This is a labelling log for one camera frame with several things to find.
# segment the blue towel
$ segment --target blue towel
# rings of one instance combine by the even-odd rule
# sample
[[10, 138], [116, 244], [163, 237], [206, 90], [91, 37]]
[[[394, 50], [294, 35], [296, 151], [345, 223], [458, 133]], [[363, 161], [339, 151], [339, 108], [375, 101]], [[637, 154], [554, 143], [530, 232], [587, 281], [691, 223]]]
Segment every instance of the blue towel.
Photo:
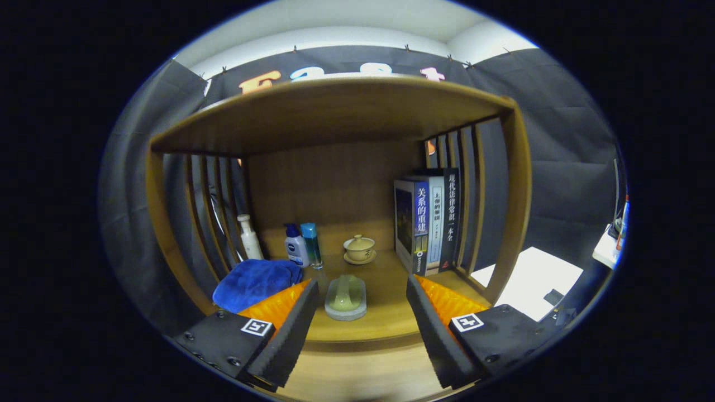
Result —
[[300, 282], [303, 269], [288, 260], [245, 260], [236, 264], [214, 290], [214, 303], [238, 314]]

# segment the white ceiling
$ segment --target white ceiling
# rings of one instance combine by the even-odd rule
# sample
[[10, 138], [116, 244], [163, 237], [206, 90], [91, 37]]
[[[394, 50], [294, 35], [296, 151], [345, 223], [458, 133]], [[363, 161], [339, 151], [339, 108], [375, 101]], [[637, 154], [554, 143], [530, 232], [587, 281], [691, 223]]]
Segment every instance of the white ceiling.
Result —
[[446, 44], [485, 19], [447, 0], [276, 0], [207, 32], [175, 59], [192, 66], [247, 41], [318, 26], [392, 29]]

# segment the wooden shelf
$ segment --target wooden shelf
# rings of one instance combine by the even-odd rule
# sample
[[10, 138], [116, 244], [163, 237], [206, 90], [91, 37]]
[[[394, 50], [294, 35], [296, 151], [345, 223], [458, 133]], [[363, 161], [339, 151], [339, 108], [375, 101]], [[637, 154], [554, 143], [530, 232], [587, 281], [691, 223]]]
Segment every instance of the wooden shelf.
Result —
[[152, 150], [244, 157], [319, 144], [417, 141], [515, 108], [507, 97], [400, 74], [303, 80], [218, 102], [156, 136]]
[[[368, 294], [368, 311], [355, 321], [337, 321], [328, 317], [321, 302], [315, 311], [306, 345], [310, 343], [344, 343], [390, 340], [410, 337], [419, 332], [415, 315], [407, 300], [408, 272], [398, 259], [395, 251], [381, 250], [375, 261], [365, 265], [351, 265], [342, 255], [323, 256], [323, 269], [304, 268], [303, 278], [324, 280], [326, 283], [342, 274], [353, 274], [365, 281]], [[491, 305], [476, 290], [454, 271], [429, 276], [441, 285], [482, 303]]]
[[[163, 156], [244, 158], [249, 208], [267, 257], [283, 256], [283, 223], [315, 222], [328, 254], [323, 270], [328, 279], [356, 273], [368, 287], [365, 317], [338, 322], [318, 308], [307, 342], [414, 335], [418, 328], [405, 296], [407, 272], [392, 249], [391, 181], [421, 165], [420, 141], [495, 117], [501, 122], [509, 172], [507, 219], [495, 272], [482, 295], [457, 272], [430, 276], [489, 304], [506, 285], [526, 234], [531, 207], [528, 139], [512, 99], [449, 82], [399, 74], [304, 80], [232, 97], [189, 116], [154, 137], [147, 150], [147, 204], [157, 242], [182, 289], [204, 314], [212, 314], [216, 307], [198, 286], [172, 231]], [[475, 146], [479, 152], [479, 141]], [[206, 159], [199, 161], [205, 165]], [[206, 181], [208, 170], [203, 169]], [[477, 173], [463, 169], [466, 175]], [[481, 217], [476, 220], [479, 228]], [[216, 222], [209, 223], [212, 236], [217, 235]], [[342, 241], [355, 233], [375, 238], [375, 262], [356, 267], [342, 260]]]

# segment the soap dish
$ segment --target soap dish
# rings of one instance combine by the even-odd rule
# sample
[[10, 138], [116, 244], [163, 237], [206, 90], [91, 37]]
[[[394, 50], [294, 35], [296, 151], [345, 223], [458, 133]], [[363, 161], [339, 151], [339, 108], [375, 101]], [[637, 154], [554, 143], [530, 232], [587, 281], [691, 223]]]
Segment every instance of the soap dish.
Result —
[[338, 321], [353, 321], [357, 320], [358, 318], [361, 318], [365, 315], [365, 313], [368, 311], [368, 299], [367, 299], [367, 292], [365, 291], [365, 282], [363, 282], [362, 279], [355, 277], [354, 275], [341, 275], [341, 277], [349, 277], [351, 278], [351, 281], [355, 281], [355, 283], [359, 284], [358, 286], [360, 287], [359, 293], [361, 293], [361, 298], [360, 298], [360, 303], [357, 305], [357, 307], [354, 310], [349, 310], [349, 311], [339, 311], [336, 309], [333, 309], [330, 307], [330, 295], [335, 295], [338, 296], [337, 294], [337, 285], [338, 279], [334, 279], [330, 282], [330, 285], [328, 286], [327, 289], [327, 297], [325, 298], [325, 313], [327, 314], [328, 317], [332, 318], [333, 320], [338, 320]]

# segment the lotion bottle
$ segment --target lotion bottle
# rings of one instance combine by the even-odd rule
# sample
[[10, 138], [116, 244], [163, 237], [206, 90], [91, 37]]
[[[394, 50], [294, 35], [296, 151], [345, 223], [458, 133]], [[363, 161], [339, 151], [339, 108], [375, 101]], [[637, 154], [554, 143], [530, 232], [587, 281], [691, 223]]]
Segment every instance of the lotion bottle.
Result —
[[303, 234], [303, 240], [305, 240], [305, 248], [310, 258], [310, 266], [319, 270], [322, 268], [322, 258], [320, 257], [320, 248], [317, 245], [315, 223], [302, 223], [300, 225], [300, 232]]
[[616, 250], [619, 252], [623, 249], [623, 243], [626, 241], [626, 232], [628, 232], [628, 195], [626, 194], [626, 206], [623, 207], [623, 223], [621, 223], [621, 234], [618, 235], [616, 241]]
[[258, 236], [251, 229], [250, 215], [238, 215], [236, 219], [241, 222], [241, 227], [243, 227], [241, 241], [243, 242], [243, 248], [246, 249], [246, 256], [254, 260], [264, 260], [261, 247], [258, 245]]
[[300, 267], [307, 267], [310, 265], [310, 259], [305, 247], [305, 239], [300, 235], [295, 224], [286, 223], [285, 228], [285, 251], [288, 253], [288, 259]]

